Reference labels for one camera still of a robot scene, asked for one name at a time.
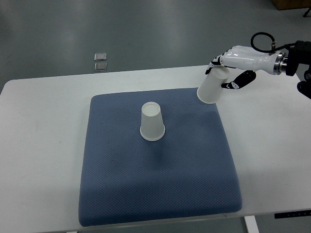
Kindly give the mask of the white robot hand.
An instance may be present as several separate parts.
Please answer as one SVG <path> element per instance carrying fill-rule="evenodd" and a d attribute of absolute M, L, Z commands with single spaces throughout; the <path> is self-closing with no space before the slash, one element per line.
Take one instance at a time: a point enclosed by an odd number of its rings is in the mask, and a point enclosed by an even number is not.
<path fill-rule="evenodd" d="M 208 75 L 214 66 L 225 66 L 245 70 L 233 81 L 221 84 L 224 89 L 241 89 L 256 78 L 255 71 L 263 70 L 271 75 L 279 75 L 286 71 L 286 54 L 277 51 L 273 54 L 259 52 L 252 47 L 234 46 L 215 57 L 208 65 Z"/>

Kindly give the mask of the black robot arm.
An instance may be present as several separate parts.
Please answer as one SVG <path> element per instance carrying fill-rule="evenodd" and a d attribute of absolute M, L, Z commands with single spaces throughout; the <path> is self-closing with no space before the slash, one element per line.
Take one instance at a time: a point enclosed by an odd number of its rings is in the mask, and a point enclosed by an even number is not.
<path fill-rule="evenodd" d="M 307 98 L 311 97 L 311 43 L 296 41 L 281 47 L 275 46 L 272 39 L 271 49 L 257 48 L 254 40 L 251 46 L 234 46 L 215 57 L 208 65 L 206 75 L 216 67 L 237 68 L 243 73 L 229 83 L 221 84 L 224 89 L 241 89 L 255 80 L 256 71 L 262 70 L 270 75 L 285 73 L 293 76 L 300 65 L 308 66 L 304 71 L 304 78 L 297 84 L 297 90 Z"/>

